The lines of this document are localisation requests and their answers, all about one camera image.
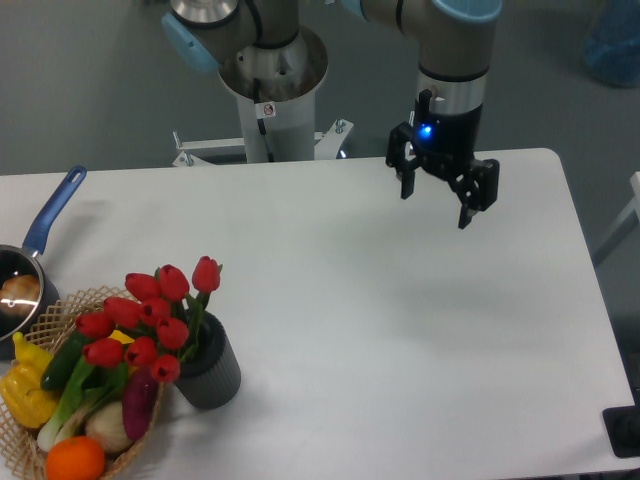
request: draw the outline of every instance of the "tulip leaf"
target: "tulip leaf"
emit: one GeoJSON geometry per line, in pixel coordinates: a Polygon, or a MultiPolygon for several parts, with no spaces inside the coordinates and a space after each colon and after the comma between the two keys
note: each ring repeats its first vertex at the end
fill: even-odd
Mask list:
{"type": "Polygon", "coordinates": [[[182,357],[188,361],[198,351],[198,332],[204,316],[204,308],[190,294],[187,295],[187,305],[189,307],[189,338],[187,339],[188,347],[182,357]]]}

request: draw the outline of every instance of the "yellow bell pepper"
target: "yellow bell pepper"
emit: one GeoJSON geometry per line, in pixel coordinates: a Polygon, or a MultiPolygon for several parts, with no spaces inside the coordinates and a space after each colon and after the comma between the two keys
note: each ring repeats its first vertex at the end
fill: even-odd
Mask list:
{"type": "Polygon", "coordinates": [[[128,345],[129,343],[133,343],[133,338],[131,338],[129,335],[125,335],[120,330],[114,330],[113,333],[109,336],[109,338],[118,340],[123,345],[128,345]]]}
{"type": "Polygon", "coordinates": [[[26,428],[39,428],[55,412],[59,394],[40,389],[42,370],[18,364],[0,379],[0,395],[13,418],[26,428]]]}
{"type": "Polygon", "coordinates": [[[40,372],[44,372],[53,358],[44,348],[40,348],[25,340],[20,332],[13,334],[13,345],[16,349],[16,360],[22,365],[33,365],[40,372]]]}

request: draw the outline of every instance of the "vegetable basket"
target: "vegetable basket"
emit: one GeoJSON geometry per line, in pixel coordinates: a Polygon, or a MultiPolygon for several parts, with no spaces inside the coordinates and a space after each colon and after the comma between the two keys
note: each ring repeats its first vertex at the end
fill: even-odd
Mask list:
{"type": "MultiPolygon", "coordinates": [[[[127,291],[103,286],[99,289],[81,290],[69,295],[66,300],[50,306],[40,315],[25,338],[36,345],[55,353],[75,329],[78,315],[102,310],[102,302],[112,296],[132,298],[127,291]]],[[[147,433],[128,450],[113,458],[107,456],[107,466],[100,477],[109,479],[124,470],[142,450],[155,425],[163,394],[160,384],[153,408],[151,424],[147,433]]],[[[36,443],[36,433],[19,425],[11,416],[0,398],[0,454],[5,458],[7,468],[16,478],[24,480],[45,480],[46,454],[36,443]]]]}

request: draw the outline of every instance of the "tulip stem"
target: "tulip stem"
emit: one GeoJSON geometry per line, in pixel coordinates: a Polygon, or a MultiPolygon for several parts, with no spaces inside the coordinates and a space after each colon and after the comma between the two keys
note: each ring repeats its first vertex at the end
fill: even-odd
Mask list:
{"type": "Polygon", "coordinates": [[[202,309],[206,310],[207,305],[209,305],[209,298],[211,297],[210,293],[198,292],[196,296],[196,301],[202,305],[202,309]]]}

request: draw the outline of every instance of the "metal bracket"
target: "metal bracket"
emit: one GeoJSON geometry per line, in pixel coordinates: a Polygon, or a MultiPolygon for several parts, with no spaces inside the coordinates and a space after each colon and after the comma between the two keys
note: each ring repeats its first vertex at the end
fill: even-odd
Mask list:
{"type": "MultiPolygon", "coordinates": [[[[347,120],[338,119],[326,133],[316,132],[314,137],[316,141],[315,160],[346,158],[342,145],[351,133],[353,126],[353,123],[347,120]]],[[[243,138],[182,142],[176,131],[173,132],[173,138],[178,152],[178,157],[173,161],[173,165],[176,167],[215,165],[215,163],[202,160],[202,157],[224,157],[245,153],[243,138]]]]}

